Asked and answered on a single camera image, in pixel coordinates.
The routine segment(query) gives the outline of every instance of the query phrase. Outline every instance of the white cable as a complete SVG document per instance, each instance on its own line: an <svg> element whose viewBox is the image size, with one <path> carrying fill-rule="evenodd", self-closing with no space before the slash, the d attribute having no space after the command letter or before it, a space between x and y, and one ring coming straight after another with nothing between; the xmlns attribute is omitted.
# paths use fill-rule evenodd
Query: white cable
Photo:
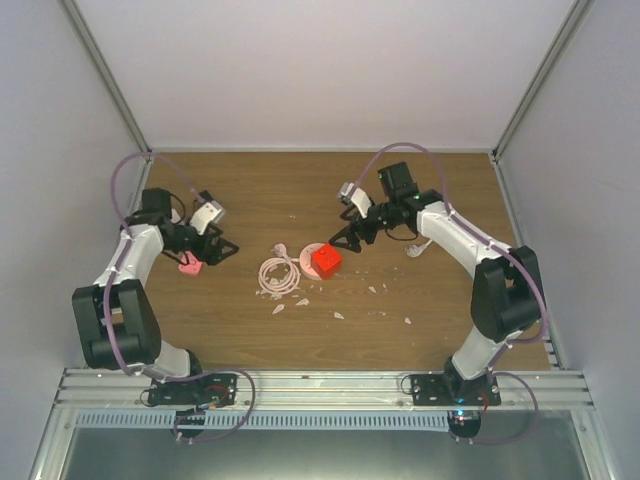
<svg viewBox="0 0 640 480"><path fill-rule="evenodd" d="M263 291L271 295L286 295L293 292L300 282L300 270L293 262L298 261L297 258L291 258L287 255L287 248L284 244L279 243L271 250L276 257L265 260L258 271L258 283ZM267 280L267 275L275 270L278 265L286 264L289 267L287 275L279 282L272 285Z"/></svg>

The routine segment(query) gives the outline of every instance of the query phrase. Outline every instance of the red cube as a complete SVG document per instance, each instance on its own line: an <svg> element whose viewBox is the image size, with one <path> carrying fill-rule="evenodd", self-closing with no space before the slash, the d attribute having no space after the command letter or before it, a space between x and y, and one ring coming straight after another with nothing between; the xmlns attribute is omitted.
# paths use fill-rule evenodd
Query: red cube
<svg viewBox="0 0 640 480"><path fill-rule="evenodd" d="M340 265L342 265L342 256L328 243L311 254L311 268L323 280L340 270Z"/></svg>

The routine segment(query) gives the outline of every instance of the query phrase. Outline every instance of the metal frame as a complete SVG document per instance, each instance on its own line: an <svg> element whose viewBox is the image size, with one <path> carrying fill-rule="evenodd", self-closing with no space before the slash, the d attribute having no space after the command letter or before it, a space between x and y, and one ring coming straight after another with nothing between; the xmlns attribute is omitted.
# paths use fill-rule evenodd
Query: metal frame
<svg viewBox="0 0 640 480"><path fill-rule="evenodd" d="M129 130L129 134L138 145L140 151L151 151L135 117L133 116L133 113L131 112L131 109L129 108L129 105L127 104L127 101L124 99L124 95L122 95L122 91L120 90L118 83L109 69L109 65L102 56L102 52L100 52L100 48L98 48L98 44L95 38L93 38L93 34L82 16L77 3L75 0L58 0L58 3L67 16L67 20L73 28L73 31L76 33L80 44L87 52L89 60L91 60L91 63L96 68L96 72L98 73L100 80L102 80L102 83L106 87L109 96L113 100L116 109L120 113L120 116L127 127L127 130Z"/></svg>
<svg viewBox="0 0 640 480"><path fill-rule="evenodd" d="M151 151L76 1L58 1L107 88L131 136L141 151ZM493 153L489 154L518 244L525 241L526 232L519 222L517 205L510 194L508 181L503 175L500 156L573 37L591 3L592 0L574 1L496 148ZM172 148L163 150L184 151ZM327 151L326 148L311 150ZM460 149L434 151L461 152ZM135 210L139 203L140 194L146 184L152 164L152 160L148 158L140 167L136 190L129 205L130 211ZM545 339L544 345L553 370L517 373L531 384L542 410L571 411L576 435L591 478L615 479L611 455L604 442L602 428L584 377L580 372L562 370L562 356L561 351L556 348L558 338L554 332L553 324L550 333L551 336ZM401 392L400 382L408 373L419 372L251 372L258 387L255 416L265 420L264 425L263 420L259 420L255 425L248 425L247 428L262 428L263 426L277 428L280 425L279 421L291 421L298 427L308 426L304 422L309 418L339 419L345 418L346 412L349 418L364 418L364 428L442 429L442 424L439 422L446 414L446 409L442 407L414 407L411 397ZM519 383L504 377L498 378L498 383L503 404L500 407L495 407L496 409L520 411L532 409L532 402ZM120 372L65 371L30 478L46 480L61 477L67 454L72 448L76 428L89 426L93 428L156 428L156 422L157 428L167 428L167 422L173 421L175 410L169 407L157 407L151 411L151 409L142 406L139 395L142 389L148 386L148 379L126 377ZM226 411L213 412L209 416L211 421L206 428L224 428L227 424L224 422L216 423L214 420L221 418L220 414L231 419L242 415L250 398L248 387L248 382L240 379L236 405L225 409ZM338 427L339 425L329 425L327 428Z"/></svg>
<svg viewBox="0 0 640 480"><path fill-rule="evenodd" d="M531 83L527 87L527 91L524 93L522 100L518 104L516 111L514 112L511 120L507 124L507 128L500 136L500 140L496 144L496 148L494 150L494 154L496 157L500 158L500 156L504 153L507 145L511 141L513 134L518 129L520 122L524 118L524 116L529 111L529 107L533 103L533 100L538 95L538 92L544 85L544 82L549 77L549 73L558 62L558 59L564 52L565 48L573 38L574 33L578 29L578 26L582 22L584 15L587 13L587 10L593 0L575 0L573 5L569 9L569 13L562 22L562 25L558 29L558 33L555 38L551 42L551 46L547 50L538 70L533 76Z"/></svg>
<svg viewBox="0 0 640 480"><path fill-rule="evenodd" d="M252 429L367 429L446 431L451 407L414 407L401 382L401 371L252 371L256 408ZM570 411L579 420L576 432L592 478L602 476L610 461L602 452L597 420L584 377L575 371L517 372L533 388L541 410ZM531 411L523 386L499 377L501 411ZM70 369L62 376L30 479L59 479L76 428L159 428L173 424L175 407L144 407L139 400L150 380L119 371ZM236 404L213 411L204 428L226 428L246 411L248 380L239 378Z"/></svg>

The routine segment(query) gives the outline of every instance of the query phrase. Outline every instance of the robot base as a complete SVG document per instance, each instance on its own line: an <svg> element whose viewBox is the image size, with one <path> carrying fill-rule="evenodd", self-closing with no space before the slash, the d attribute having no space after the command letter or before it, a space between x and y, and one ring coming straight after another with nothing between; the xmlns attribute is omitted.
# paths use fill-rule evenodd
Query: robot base
<svg viewBox="0 0 640 480"><path fill-rule="evenodd" d="M485 401L487 401L488 406L497 406L502 403L495 378L491 385L486 376L476 379L478 380L477 382L472 380L472 382L476 383L473 390L457 398L451 395L446 374L415 374L410 375L409 379L411 380L413 404L416 406L463 408L466 406L482 407Z"/></svg>

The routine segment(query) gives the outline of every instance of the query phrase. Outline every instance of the vent grille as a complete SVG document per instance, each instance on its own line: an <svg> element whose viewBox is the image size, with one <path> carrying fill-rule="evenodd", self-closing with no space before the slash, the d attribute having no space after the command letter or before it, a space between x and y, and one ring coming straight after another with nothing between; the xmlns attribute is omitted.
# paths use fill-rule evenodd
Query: vent grille
<svg viewBox="0 0 640 480"><path fill-rule="evenodd" d="M227 429L243 412L207 412L205 425L181 428ZM86 409L76 420L81 428L171 428L175 412ZM441 412L254 412L243 429L249 430L430 430L449 429Z"/></svg>

